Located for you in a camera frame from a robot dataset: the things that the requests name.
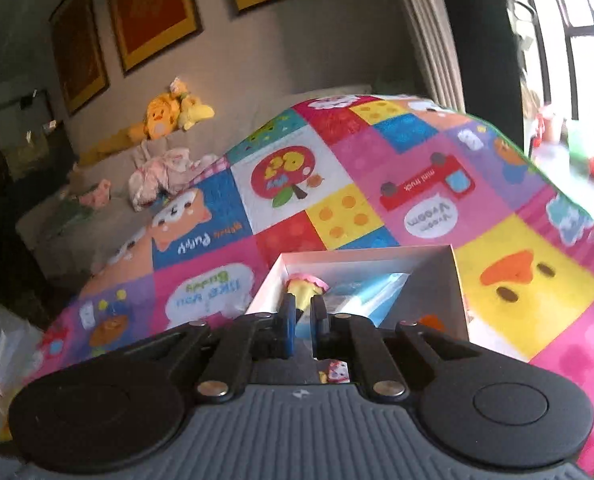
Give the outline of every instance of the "pink clothing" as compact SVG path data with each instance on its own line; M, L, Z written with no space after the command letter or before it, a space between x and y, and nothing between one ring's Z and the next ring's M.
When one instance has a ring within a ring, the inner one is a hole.
M176 195L186 189L190 181L217 160L205 155L200 160L190 159L188 148L174 148L155 156L135 171L128 181L128 192L135 211L154 202L161 191Z
M108 202L110 202L110 180L105 178L95 189L79 197L79 203L81 205L91 207L92 209L101 209Z

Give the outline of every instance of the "plastic bag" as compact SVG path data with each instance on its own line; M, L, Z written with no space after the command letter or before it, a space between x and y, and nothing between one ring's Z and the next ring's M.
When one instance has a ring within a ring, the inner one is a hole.
M375 326L384 320L403 288L408 274L392 272L361 282L339 283L324 294L329 314L345 312L368 317ZM310 315L306 312L296 325L296 336L310 338Z

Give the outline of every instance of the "yellow plush toy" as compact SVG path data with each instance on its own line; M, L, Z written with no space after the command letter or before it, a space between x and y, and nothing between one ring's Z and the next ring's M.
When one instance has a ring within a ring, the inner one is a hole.
M202 104L197 96L188 93L186 85L176 78L170 92L158 95L148 103L143 122L118 131L99 141L79 157L79 166L92 166L115 153L127 150L145 139L160 139L177 128L187 130L197 121L214 117L215 112Z
M170 93L180 101L181 111L177 120L177 125L180 128L188 130L195 123L215 116L212 107L203 104L196 95L190 94L186 84L178 77L170 85Z
M176 130L179 101L172 94L161 94L148 103L146 132L150 139L160 139Z

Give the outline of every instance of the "black round pad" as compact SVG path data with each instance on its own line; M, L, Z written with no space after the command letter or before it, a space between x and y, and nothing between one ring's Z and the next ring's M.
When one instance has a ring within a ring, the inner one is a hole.
M419 415L458 455L495 468L533 469L576 455L594 410L571 381L498 356L446 364L424 390Z
M155 362L106 359L26 386L10 406L21 452L42 467L90 474L119 469L163 446L184 404Z
M490 384L481 388L473 401L482 416L507 426L537 422L548 411L544 394L519 383Z

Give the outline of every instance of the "window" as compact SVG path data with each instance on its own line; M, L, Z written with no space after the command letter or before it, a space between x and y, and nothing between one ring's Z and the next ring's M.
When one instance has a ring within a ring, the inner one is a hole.
M541 88L544 102L554 103L564 116L594 129L594 0L526 2L537 14L541 84L532 87Z

